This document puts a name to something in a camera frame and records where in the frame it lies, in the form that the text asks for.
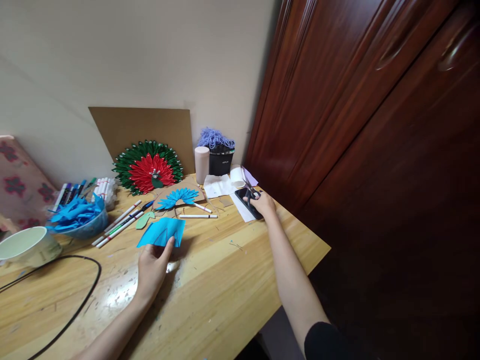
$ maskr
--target pink floral fabric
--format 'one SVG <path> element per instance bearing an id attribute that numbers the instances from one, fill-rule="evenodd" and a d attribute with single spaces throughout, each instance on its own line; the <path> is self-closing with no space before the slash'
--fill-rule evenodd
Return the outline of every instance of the pink floral fabric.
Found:
<path id="1" fill-rule="evenodd" d="M 20 229 L 44 225 L 56 191 L 13 136 L 0 136 L 0 214 L 4 218 Z"/>

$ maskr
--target wooden wardrobe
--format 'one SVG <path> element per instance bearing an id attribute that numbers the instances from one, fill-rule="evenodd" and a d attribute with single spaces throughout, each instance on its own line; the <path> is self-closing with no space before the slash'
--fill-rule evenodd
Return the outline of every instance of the wooden wardrobe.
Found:
<path id="1" fill-rule="evenodd" d="M 474 2 L 283 1 L 245 166 L 332 246 L 310 278 L 350 341 L 479 356 Z"/>

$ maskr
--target left hand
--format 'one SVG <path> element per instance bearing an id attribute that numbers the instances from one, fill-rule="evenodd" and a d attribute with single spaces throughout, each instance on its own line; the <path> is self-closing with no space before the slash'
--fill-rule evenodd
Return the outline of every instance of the left hand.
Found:
<path id="1" fill-rule="evenodd" d="M 169 257 L 174 248 L 175 238 L 168 239 L 165 248 L 152 244 L 145 245 L 138 259 L 138 287 L 135 297 L 151 302 L 157 296 L 162 286 Z"/>

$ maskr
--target white wall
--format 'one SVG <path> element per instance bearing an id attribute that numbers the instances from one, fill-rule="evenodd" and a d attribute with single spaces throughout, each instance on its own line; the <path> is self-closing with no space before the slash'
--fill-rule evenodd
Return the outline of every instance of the white wall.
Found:
<path id="1" fill-rule="evenodd" d="M 88 106 L 190 109 L 248 143 L 276 0 L 2 0 L 0 134 L 56 184 L 109 176 Z"/>

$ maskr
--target mug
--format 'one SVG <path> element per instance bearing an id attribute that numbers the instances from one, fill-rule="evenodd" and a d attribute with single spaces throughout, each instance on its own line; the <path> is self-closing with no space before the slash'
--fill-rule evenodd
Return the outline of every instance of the mug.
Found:
<path id="1" fill-rule="evenodd" d="M 46 227 L 35 226 L 12 234 L 0 242 L 0 260 L 38 268 L 60 255 L 62 247 Z"/>

